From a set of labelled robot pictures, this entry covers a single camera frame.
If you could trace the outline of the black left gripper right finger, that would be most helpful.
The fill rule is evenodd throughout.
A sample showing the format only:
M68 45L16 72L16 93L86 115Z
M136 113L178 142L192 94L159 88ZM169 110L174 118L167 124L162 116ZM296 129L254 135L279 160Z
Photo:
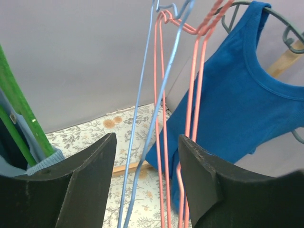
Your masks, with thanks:
M195 228L301 228L303 170L270 177L240 168L179 136L182 177Z

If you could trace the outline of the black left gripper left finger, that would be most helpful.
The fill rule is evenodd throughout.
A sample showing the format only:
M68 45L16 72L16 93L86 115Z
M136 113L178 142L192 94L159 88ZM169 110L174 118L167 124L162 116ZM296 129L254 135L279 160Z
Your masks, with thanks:
M102 227L116 145L115 133L108 133L31 176L1 176L1 227Z

